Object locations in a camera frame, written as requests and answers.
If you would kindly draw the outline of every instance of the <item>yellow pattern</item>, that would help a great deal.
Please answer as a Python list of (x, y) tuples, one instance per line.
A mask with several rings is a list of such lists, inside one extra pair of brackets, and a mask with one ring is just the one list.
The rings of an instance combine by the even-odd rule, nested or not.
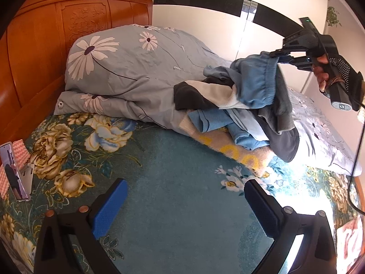
[(220, 148), (219, 152), (222, 152), (222, 154), (233, 158), (235, 161), (238, 161), (238, 157), (240, 156), (240, 153), (235, 145), (224, 145), (222, 148)]
[(245, 155), (241, 159), (240, 163), (242, 163), (246, 166), (249, 166), (253, 170), (258, 170), (260, 168), (260, 162), (259, 162), (258, 158), (253, 154)]
[(209, 146), (213, 141), (212, 138), (206, 137), (204, 135), (199, 135), (198, 139), (201, 143), (203, 143), (204, 145), (207, 145), (207, 146)]

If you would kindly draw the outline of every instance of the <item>smartphone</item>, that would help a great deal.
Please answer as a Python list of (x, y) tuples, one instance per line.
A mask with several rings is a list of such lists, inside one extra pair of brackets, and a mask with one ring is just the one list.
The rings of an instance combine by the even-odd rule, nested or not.
[(16, 166), (14, 151), (11, 142), (0, 145), (0, 158), (3, 163), (5, 174), (8, 177), (10, 188), (12, 189), (17, 201), (29, 201), (30, 194), (21, 182), (21, 175)]

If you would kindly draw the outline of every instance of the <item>wooden headboard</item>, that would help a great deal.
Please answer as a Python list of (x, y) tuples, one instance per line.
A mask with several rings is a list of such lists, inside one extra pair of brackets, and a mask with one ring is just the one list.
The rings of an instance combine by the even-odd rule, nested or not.
[(133, 23), (152, 23), (152, 0), (26, 0), (0, 40), (0, 144), (54, 109), (76, 39)]

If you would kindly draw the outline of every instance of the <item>floral bedspread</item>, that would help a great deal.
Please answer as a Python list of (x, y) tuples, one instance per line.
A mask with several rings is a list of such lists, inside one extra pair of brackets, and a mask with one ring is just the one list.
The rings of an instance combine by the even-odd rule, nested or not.
[[(0, 238), (23, 273), (33, 271), (44, 213), (90, 205), (118, 177), (128, 182), (128, 198), (100, 243), (121, 273), (251, 273), (272, 240), (242, 197), (249, 179), (298, 213), (324, 210), (333, 230), (356, 215), (343, 175), (275, 157), (257, 177), (189, 137), (148, 123), (88, 113), (50, 116), (25, 143), (36, 166), (32, 199), (16, 202), (9, 191), (0, 201)], [(358, 204), (354, 188), (352, 197)], [(92, 273), (77, 241), (73, 248)], [(141, 257), (146, 262), (138, 262)]]

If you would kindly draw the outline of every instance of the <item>human hand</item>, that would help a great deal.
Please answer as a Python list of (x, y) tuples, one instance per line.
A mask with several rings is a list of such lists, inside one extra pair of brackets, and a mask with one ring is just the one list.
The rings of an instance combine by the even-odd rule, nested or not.
[[(328, 64), (328, 59), (325, 54), (317, 58), (317, 61), (321, 64)], [(319, 90), (321, 92), (324, 92), (324, 89), (326, 88), (326, 84), (330, 76), (328, 75), (328, 73), (325, 73), (323, 68), (320, 66), (313, 65), (312, 68), (313, 68), (313, 73), (317, 78)]]

